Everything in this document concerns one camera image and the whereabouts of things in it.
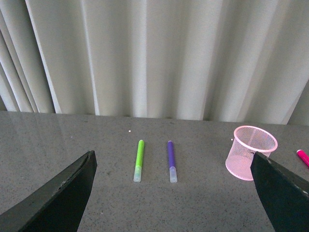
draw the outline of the translucent marker cap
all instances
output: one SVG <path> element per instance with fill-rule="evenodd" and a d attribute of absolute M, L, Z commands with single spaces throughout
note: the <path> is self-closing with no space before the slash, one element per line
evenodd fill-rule
<path fill-rule="evenodd" d="M 141 177 L 141 167 L 135 166 L 133 181 L 134 182 L 140 182 L 140 177 Z"/>
<path fill-rule="evenodd" d="M 169 179 L 171 183 L 177 182 L 176 168 L 173 166 L 169 168 Z"/>

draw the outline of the pen holder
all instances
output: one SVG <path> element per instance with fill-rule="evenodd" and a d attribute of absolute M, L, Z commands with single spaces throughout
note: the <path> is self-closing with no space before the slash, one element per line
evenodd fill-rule
<path fill-rule="evenodd" d="M 256 151 L 269 157 L 278 143 L 267 131 L 253 126 L 241 126 L 234 130 L 232 148 L 225 161 L 229 172 L 242 180 L 253 180 L 250 166 Z"/>

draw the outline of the marker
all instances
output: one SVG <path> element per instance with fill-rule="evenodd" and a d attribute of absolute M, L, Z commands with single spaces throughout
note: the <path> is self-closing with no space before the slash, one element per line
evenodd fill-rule
<path fill-rule="evenodd" d="M 297 155 L 303 160 L 303 162 L 309 167 L 309 157 L 303 150 L 298 150 Z"/>
<path fill-rule="evenodd" d="M 135 162 L 135 171 L 134 171 L 134 182 L 140 182 L 141 178 L 141 167 L 143 165 L 143 154 L 144 154 L 144 141 L 139 141 L 139 146 L 137 148 L 137 156 Z"/>
<path fill-rule="evenodd" d="M 169 179 L 171 183 L 177 182 L 176 163 L 174 156 L 174 145 L 172 141 L 168 141 L 168 153 L 169 153 Z"/>

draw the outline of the pink marker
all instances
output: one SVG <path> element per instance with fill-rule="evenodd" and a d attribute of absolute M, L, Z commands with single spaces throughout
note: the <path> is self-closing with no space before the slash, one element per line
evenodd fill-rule
<path fill-rule="evenodd" d="M 303 160 L 303 162 L 309 167 L 309 157 L 303 150 L 298 150 L 297 155 Z"/>

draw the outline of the gray countertop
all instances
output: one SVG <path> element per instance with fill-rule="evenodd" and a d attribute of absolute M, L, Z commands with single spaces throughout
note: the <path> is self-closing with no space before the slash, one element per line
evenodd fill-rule
<path fill-rule="evenodd" d="M 0 214 L 89 150 L 98 168 L 79 231 L 274 231 L 253 181 L 225 159 L 243 123 L 0 112 Z M 309 127 L 254 124 L 278 140 L 270 158 L 309 180 L 296 150 Z M 133 182 L 138 141 L 142 177 Z M 169 181 L 167 141 L 178 183 Z"/>

